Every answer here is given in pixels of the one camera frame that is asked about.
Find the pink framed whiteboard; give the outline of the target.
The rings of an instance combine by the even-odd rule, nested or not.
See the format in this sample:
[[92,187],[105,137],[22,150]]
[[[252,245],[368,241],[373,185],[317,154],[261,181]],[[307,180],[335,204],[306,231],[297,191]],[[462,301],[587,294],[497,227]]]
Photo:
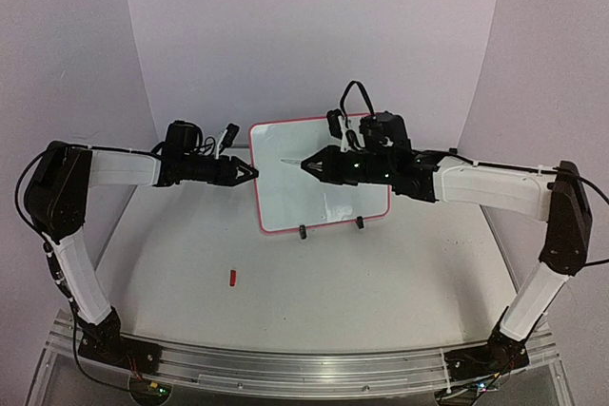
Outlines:
[[390,188],[334,184],[322,160],[302,166],[327,146],[339,148],[324,116],[262,122],[248,132],[259,226],[267,235],[298,232],[386,216]]

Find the red marker cap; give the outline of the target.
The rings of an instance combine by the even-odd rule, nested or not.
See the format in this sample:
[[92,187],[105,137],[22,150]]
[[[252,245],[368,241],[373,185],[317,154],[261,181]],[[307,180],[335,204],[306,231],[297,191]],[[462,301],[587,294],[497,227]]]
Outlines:
[[237,283],[237,271],[231,270],[229,274],[229,286],[235,287]]

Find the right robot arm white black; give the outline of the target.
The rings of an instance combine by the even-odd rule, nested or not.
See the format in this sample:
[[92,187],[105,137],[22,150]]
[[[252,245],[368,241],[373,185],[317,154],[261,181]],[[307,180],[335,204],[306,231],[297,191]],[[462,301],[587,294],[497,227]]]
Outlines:
[[490,164],[455,150],[415,150],[399,115],[362,117],[353,130],[331,110],[327,122],[339,145],[328,145],[300,163],[322,183],[383,184],[397,196],[427,203],[473,203],[545,222],[537,264],[502,313],[486,343],[447,353],[452,379],[503,374],[528,363],[526,341],[562,286],[587,263],[592,211],[577,167]]

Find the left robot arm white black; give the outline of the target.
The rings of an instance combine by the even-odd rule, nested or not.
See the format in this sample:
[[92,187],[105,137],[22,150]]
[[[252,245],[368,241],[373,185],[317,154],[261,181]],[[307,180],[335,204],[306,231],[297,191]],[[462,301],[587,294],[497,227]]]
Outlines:
[[51,142],[26,168],[29,183],[16,190],[20,217],[43,240],[49,271],[69,302],[94,354],[130,363],[139,350],[121,335],[121,321],[97,279],[84,240],[88,192],[97,186],[171,187],[183,181],[234,187],[258,170],[226,149],[239,132],[230,124],[206,146],[203,130],[174,121],[150,151]]

